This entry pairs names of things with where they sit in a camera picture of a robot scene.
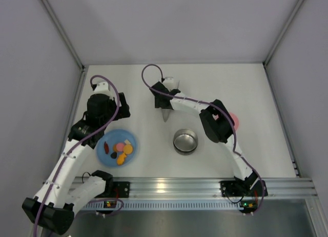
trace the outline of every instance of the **cable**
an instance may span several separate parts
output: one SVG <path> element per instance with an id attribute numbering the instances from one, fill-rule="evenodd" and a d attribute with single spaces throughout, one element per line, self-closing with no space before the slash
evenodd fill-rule
<path id="1" fill-rule="evenodd" d="M 225 194 L 225 196 L 226 196 L 227 199 L 228 199 L 231 203 L 233 203 L 233 204 L 238 204 L 238 203 L 240 203 L 240 202 L 243 200 L 243 198 L 244 198 L 244 196 L 243 196 L 243 197 L 241 197 L 241 199 L 238 200 L 237 202 L 233 202 L 233 201 L 228 197 L 228 195 Z"/>
<path id="2" fill-rule="evenodd" d="M 91 176 L 91 174 L 90 174 L 89 172 L 84 172 L 83 175 L 82 175 L 82 183 L 84 183 L 83 178 L 84 178 L 84 175 L 85 175 L 85 174 L 88 174 L 89 177 Z"/>
<path id="3" fill-rule="evenodd" d="M 256 190 L 254 190 L 254 195 L 255 195 L 255 202 L 257 203 L 257 201 L 258 201 L 258 195 L 257 195 L 257 191 Z"/>
<path id="4" fill-rule="evenodd" d="M 99 200 L 92 200 L 92 201 L 89 202 L 89 204 L 91 204 L 91 203 L 97 203 L 97 202 L 102 202 L 102 201 L 116 201 L 116 202 L 119 201 L 121 203 L 121 206 L 117 210 L 115 210 L 112 213 L 108 214 L 109 216 L 114 216 L 114 215 L 119 214 L 120 211 L 122 210 L 123 206 L 124 206 L 124 202 L 122 200 L 116 199 L 114 197 L 110 197 L 110 198 L 109 197 L 106 197 L 106 198 L 99 199 Z"/>
<path id="5" fill-rule="evenodd" d="M 91 79 L 90 79 L 91 86 L 92 86 L 92 80 L 94 78 L 96 78 L 96 77 L 102 78 L 103 80 L 107 81 L 108 84 L 114 89 L 115 94 L 116 94 L 116 99 L 117 99 L 117 106 L 116 106 L 115 112 L 114 112 L 113 116 L 109 119 L 109 121 L 106 124 L 104 124 L 102 127 L 100 127 L 99 129 L 97 129 L 93 133 L 89 134 L 88 136 L 84 137 L 82 140 L 80 140 L 79 142 L 77 142 L 74 146 L 72 146 L 71 149 L 69 149 L 69 151 L 66 153 L 66 155 L 71 154 L 72 151 L 76 147 L 78 147 L 80 144 L 82 144 L 84 141 L 86 141 L 90 137 L 94 136 L 95 134 L 97 134 L 100 131 L 102 131 L 103 129 L 105 129 L 114 120 L 114 118 L 116 117 L 116 115 L 118 113 L 118 110 L 119 110 L 119 95 L 118 95 L 118 91 L 117 91 L 116 87 L 114 86 L 114 84 L 109 79 L 107 79 L 106 77 L 104 77 L 102 75 L 94 75 L 93 77 L 91 77 Z M 61 168 L 62 168 L 62 166 L 63 166 L 63 164 L 64 164 L 64 162 L 65 162 L 66 159 L 67 159 L 67 156 L 64 156 L 64 158 L 60 162 L 60 164 L 59 164 L 59 166 L 58 166 L 58 168 L 57 168 L 57 170 L 55 172 L 55 175 L 54 175 L 54 177 L 52 179 L 52 184 L 50 184 L 50 186 L 49 186 L 49 188 L 48 188 L 48 190 L 47 190 L 47 192 L 46 192 L 46 194 L 45 194 L 45 196 L 44 196 L 44 198 L 43 198 L 43 200 L 41 202 L 41 205 L 39 207 L 39 210 L 37 211 L 35 222 L 34 222 L 34 227 L 33 227 L 33 237 L 37 237 L 37 235 L 36 235 L 37 234 L 37 225 L 38 225 L 38 222 L 39 222 L 39 219 L 40 219 L 40 215 L 41 215 L 43 206 L 45 205 L 45 202 L 46 202 L 46 200 L 47 200 L 47 198 L 48 198 L 48 196 L 50 194 L 50 191 L 51 191 L 51 189 L 53 187 L 53 184 L 55 183 L 55 181 L 56 181 L 56 179 L 57 179 L 57 177 L 59 175 L 59 172 L 60 172 L 60 170 L 61 170 Z"/>
<path id="6" fill-rule="evenodd" d="M 151 86 L 149 86 L 149 85 L 147 84 L 147 82 L 145 81 L 144 75 L 143 75 L 144 72 L 145 72 L 145 69 L 147 69 L 149 66 L 154 66 L 154 67 L 158 68 L 159 71 L 160 71 L 160 74 L 161 74 L 161 78 L 162 78 L 162 79 L 163 79 L 163 72 L 162 72 L 161 68 L 160 68 L 158 65 L 156 65 L 156 64 L 148 64 L 148 65 L 146 65 L 146 66 L 142 69 L 142 72 L 141 72 L 141 79 L 142 79 L 143 83 L 144 83 L 144 84 L 145 84 L 150 90 L 152 90 L 152 91 L 154 91 L 154 92 L 156 92 L 156 93 L 158 93 L 158 94 L 161 94 L 161 95 L 163 95 L 163 96 L 166 96 L 166 97 L 177 98 L 177 99 L 179 99 L 179 100 L 189 100 L 189 101 L 192 101 L 192 102 L 195 102 L 195 103 L 200 103 L 200 104 L 209 105 L 209 106 L 211 106 L 211 107 L 217 109 L 218 111 L 220 111 L 220 113 L 225 117 L 225 119 L 227 119 L 227 121 L 229 122 L 229 124 L 230 124 L 230 126 L 231 126 L 231 128 L 232 128 L 232 133 L 233 133 L 233 137 L 234 137 L 234 145 L 233 145 L 233 148 L 232 148 L 233 153 L 235 153 L 236 155 L 238 155 L 239 157 L 241 157 L 241 159 L 245 162 L 245 164 L 246 164 L 247 166 L 249 166 L 249 167 L 254 171 L 254 173 L 257 175 L 258 179 L 260 180 L 260 183 L 261 183 L 261 186 L 262 186 L 261 202 L 260 202 L 258 208 L 254 211 L 254 213 L 255 213 L 256 211 L 258 211 L 258 210 L 261 208 L 261 206 L 262 206 L 262 202 L 263 202 L 263 199 L 264 199 L 264 192 L 265 192 L 265 189 L 264 189 L 264 182 L 263 182 L 262 177 L 260 176 L 260 174 L 257 172 L 257 170 L 256 170 L 256 169 L 255 169 L 255 168 L 254 168 L 249 162 L 247 162 L 247 160 L 246 160 L 246 159 L 245 159 L 245 158 L 244 158 L 239 152 L 236 151 L 236 146 L 237 146 L 237 134 L 236 134 L 235 127 L 234 127 L 232 121 L 230 120 L 230 118 L 228 117 L 228 115 L 227 115 L 222 109 L 220 109 L 219 107 L 217 107 L 216 105 L 214 105 L 214 104 L 212 104 L 212 103 L 209 103 L 209 102 L 206 102 L 206 101 L 198 101 L 198 100 L 195 100 L 195 99 L 190 98 L 190 97 L 174 96 L 174 95 L 170 95 L 170 94 L 167 94 L 167 93 L 164 93 L 164 92 L 161 92 L 161 91 L 158 91 L 158 90 L 152 88 Z"/>

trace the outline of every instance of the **white table surface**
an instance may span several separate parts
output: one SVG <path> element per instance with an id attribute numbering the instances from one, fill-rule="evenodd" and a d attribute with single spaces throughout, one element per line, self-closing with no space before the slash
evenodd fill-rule
<path id="1" fill-rule="evenodd" d="M 205 135 L 199 118 L 172 111 L 164 123 L 154 97 L 141 80 L 144 65 L 90 66 L 79 101 L 75 122 L 87 109 L 92 94 L 89 80 L 100 74 L 124 92 L 131 117 L 111 123 L 107 131 L 122 128 L 138 140 L 138 153 L 126 166 L 102 165 L 95 151 L 90 154 L 78 176 L 97 169 L 119 177 L 233 177 L 230 162 L 221 144 Z M 238 143 L 245 157 L 262 177 L 295 177 L 293 164 L 281 129 L 278 114 L 262 64 L 186 64 L 160 65 L 164 76 L 180 80 L 179 89 L 186 95 L 205 101 L 220 99 L 229 112 L 236 114 L 240 126 Z M 149 67 L 145 78 L 153 85 L 160 78 Z M 199 138 L 196 151 L 182 156 L 173 148 L 173 135 L 181 128 L 194 130 Z"/>

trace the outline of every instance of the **white wall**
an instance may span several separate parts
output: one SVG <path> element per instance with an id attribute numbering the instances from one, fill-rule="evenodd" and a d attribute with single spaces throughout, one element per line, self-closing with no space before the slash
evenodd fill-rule
<path id="1" fill-rule="evenodd" d="M 307 0 L 269 64 L 296 158 L 328 216 L 328 0 Z"/>
<path id="2" fill-rule="evenodd" d="M 38 0 L 0 0 L 1 236 L 27 236 L 22 210 L 58 155 L 79 69 Z"/>
<path id="3" fill-rule="evenodd" d="M 296 0 L 49 0 L 87 64 L 263 62 Z"/>

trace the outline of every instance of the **metal frame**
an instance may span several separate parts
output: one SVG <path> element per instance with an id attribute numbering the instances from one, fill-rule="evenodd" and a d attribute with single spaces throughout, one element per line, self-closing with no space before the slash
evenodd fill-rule
<path id="1" fill-rule="evenodd" d="M 273 46 L 271 47 L 268 55 L 266 56 L 263 65 L 264 68 L 266 68 L 271 60 L 271 58 L 273 57 L 273 55 L 275 54 L 279 44 L 281 43 L 284 35 L 286 34 L 286 32 L 288 31 L 289 27 L 291 26 L 294 18 L 296 17 L 296 15 L 298 14 L 298 11 L 300 10 L 300 8 L 302 7 L 302 5 L 304 4 L 305 0 L 297 0 L 291 14 L 289 15 L 287 21 L 284 23 L 278 37 L 276 38 Z"/>
<path id="2" fill-rule="evenodd" d="M 185 200 L 226 200 L 221 196 L 220 178 L 135 178 L 119 177 L 116 182 L 130 182 L 129 199 L 134 201 L 185 201 Z M 313 181 L 309 178 L 266 178 L 264 179 L 267 200 L 317 199 Z M 82 178 L 76 177 L 71 186 L 74 190 L 82 184 Z"/>
<path id="3" fill-rule="evenodd" d="M 39 0 L 42 4 L 42 6 L 44 7 L 46 13 L 49 15 L 49 18 L 51 20 L 51 22 L 53 23 L 53 25 L 55 26 L 57 32 L 59 33 L 60 37 L 62 38 L 64 44 L 67 46 L 67 49 L 69 50 L 69 52 L 72 54 L 76 64 L 78 65 L 78 67 L 80 68 L 81 71 L 84 70 L 84 65 L 82 64 L 79 56 L 77 55 L 71 41 L 69 40 L 64 28 L 62 27 L 61 23 L 59 22 L 59 19 L 57 18 L 54 10 L 52 9 L 50 3 L 48 0 Z"/>
<path id="4" fill-rule="evenodd" d="M 295 164 L 296 175 L 298 176 L 297 162 L 295 161 L 294 149 L 290 139 L 290 135 L 287 131 L 286 125 L 284 123 L 284 118 L 279 108 L 279 104 L 276 99 L 275 90 L 271 84 L 270 77 L 267 73 L 267 66 L 275 54 L 279 44 L 281 43 L 284 35 L 288 31 L 289 27 L 291 26 L 295 16 L 297 15 L 298 11 L 302 7 L 306 0 L 297 0 L 296 5 L 294 6 L 290 16 L 286 20 L 285 24 L 283 25 L 279 35 L 277 36 L 273 46 L 271 47 L 267 57 L 263 62 L 263 66 L 266 72 L 266 76 L 268 78 L 269 86 L 272 92 L 272 96 L 276 105 L 276 109 L 279 115 L 279 119 L 282 125 L 282 130 L 291 154 L 291 159 L 293 164 Z M 67 127 L 66 135 L 64 137 L 64 141 L 62 144 L 65 144 L 67 133 L 69 132 L 69 127 L 72 125 L 72 122 L 75 118 L 75 113 L 77 109 L 77 105 L 80 99 L 80 95 L 82 92 L 82 88 L 84 86 L 85 78 L 87 71 L 84 70 L 84 65 L 82 64 L 78 54 L 76 53 L 72 43 L 70 42 L 65 30 L 63 29 L 60 21 L 58 20 L 54 10 L 52 9 L 48 0 L 40 0 L 41 4 L 43 5 L 45 11 L 48 13 L 51 22 L 54 24 L 55 29 L 60 34 L 63 42 L 67 46 L 68 50 L 72 54 L 76 64 L 81 69 L 81 76 L 77 85 L 77 89 L 75 92 L 74 102 L 71 107 L 71 113 L 67 120 Z M 203 210 L 211 210 L 211 209 L 232 209 L 236 210 L 235 206 L 227 205 L 225 198 L 221 196 L 221 188 L 219 182 L 222 180 L 228 179 L 169 179 L 169 178 L 117 178 L 116 181 L 129 181 L 130 184 L 130 198 L 126 200 L 126 203 L 129 204 L 128 210 L 152 210 L 152 209 L 159 209 L 159 210 L 173 210 L 175 207 L 169 205 L 159 205 L 161 202 L 176 203 L 176 209 L 193 209 L 197 210 L 200 209 L 197 207 L 198 203 L 202 204 L 216 204 L 222 203 L 221 205 L 215 205 L 214 207 L 205 207 L 201 208 Z M 306 178 L 282 178 L 282 179 L 265 179 L 266 185 L 268 188 L 268 197 L 266 200 L 281 200 L 281 199 L 288 199 L 288 200 L 295 200 L 295 199 L 304 199 L 309 210 L 309 216 L 315 228 L 316 234 L 319 237 L 328 236 L 328 223 L 324 216 L 322 207 L 319 202 L 319 198 L 317 192 L 315 190 L 314 184 L 311 179 Z M 74 189 L 77 185 L 81 184 L 81 178 L 77 177 L 73 184 L 72 188 Z M 191 201 L 196 202 L 195 207 L 188 207 L 186 208 L 183 206 L 184 202 L 190 203 Z M 149 204 L 149 202 L 154 202 L 155 206 L 148 207 L 144 204 Z"/>

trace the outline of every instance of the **metal bowl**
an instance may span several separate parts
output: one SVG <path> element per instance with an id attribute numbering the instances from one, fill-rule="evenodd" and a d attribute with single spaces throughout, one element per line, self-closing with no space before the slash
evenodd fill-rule
<path id="1" fill-rule="evenodd" d="M 198 137 L 193 130 L 178 130 L 173 137 L 174 149 L 181 155 L 190 155 L 198 146 Z"/>

